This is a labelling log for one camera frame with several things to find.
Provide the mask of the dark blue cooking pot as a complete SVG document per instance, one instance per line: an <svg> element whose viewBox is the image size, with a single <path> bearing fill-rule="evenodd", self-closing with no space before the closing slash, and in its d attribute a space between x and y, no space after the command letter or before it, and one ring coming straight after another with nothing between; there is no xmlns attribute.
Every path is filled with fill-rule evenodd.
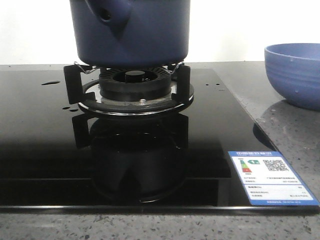
<svg viewBox="0 0 320 240"><path fill-rule="evenodd" d="M160 67L188 55L189 0L71 0L79 59L107 68Z"/></svg>

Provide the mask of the light blue ceramic bowl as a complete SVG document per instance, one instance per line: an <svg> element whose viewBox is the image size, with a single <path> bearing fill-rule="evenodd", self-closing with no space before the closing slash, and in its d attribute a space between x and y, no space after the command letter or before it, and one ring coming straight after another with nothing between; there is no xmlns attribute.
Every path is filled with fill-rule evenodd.
<svg viewBox="0 0 320 240"><path fill-rule="evenodd" d="M281 43L264 49L271 86L294 106L320 110L320 44Z"/></svg>

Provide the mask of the black metal pot support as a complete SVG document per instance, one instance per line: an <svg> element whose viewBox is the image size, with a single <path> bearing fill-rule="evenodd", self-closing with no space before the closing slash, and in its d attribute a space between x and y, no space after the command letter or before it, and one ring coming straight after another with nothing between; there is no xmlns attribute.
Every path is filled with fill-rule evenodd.
<svg viewBox="0 0 320 240"><path fill-rule="evenodd" d="M180 62L163 68L170 74L170 93L156 99L138 101L118 101L105 98L100 93L99 75L112 68L99 67L97 80L82 83L81 74L91 74L96 70L90 65L64 66L64 78L70 104L87 112L109 116L148 116L186 109L194 100L194 88L190 83L191 68Z"/></svg>

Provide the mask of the black round gas burner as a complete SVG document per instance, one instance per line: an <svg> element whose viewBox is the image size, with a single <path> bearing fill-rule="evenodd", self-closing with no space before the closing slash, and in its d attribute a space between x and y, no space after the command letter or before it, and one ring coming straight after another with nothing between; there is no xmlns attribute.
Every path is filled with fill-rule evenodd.
<svg viewBox="0 0 320 240"><path fill-rule="evenodd" d="M100 94L110 100L134 102L154 100L171 91L171 76L162 67L112 68L99 74Z"/></svg>

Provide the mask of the black glass gas cooktop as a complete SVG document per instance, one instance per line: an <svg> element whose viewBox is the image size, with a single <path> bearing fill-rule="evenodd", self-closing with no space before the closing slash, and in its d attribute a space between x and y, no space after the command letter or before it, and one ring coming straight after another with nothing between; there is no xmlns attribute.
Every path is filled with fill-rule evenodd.
<svg viewBox="0 0 320 240"><path fill-rule="evenodd" d="M68 103L59 70L0 74L0 210L313 215L252 205L229 151L278 152L211 69L180 113L128 119Z"/></svg>

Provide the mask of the blue white energy label sticker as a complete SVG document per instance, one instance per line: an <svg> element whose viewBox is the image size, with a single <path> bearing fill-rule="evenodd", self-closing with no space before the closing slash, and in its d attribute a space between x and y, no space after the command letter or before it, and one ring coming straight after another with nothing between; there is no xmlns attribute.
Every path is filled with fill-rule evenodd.
<svg viewBox="0 0 320 240"><path fill-rule="evenodd" d="M307 185L278 151L229 151L253 206L319 206Z"/></svg>

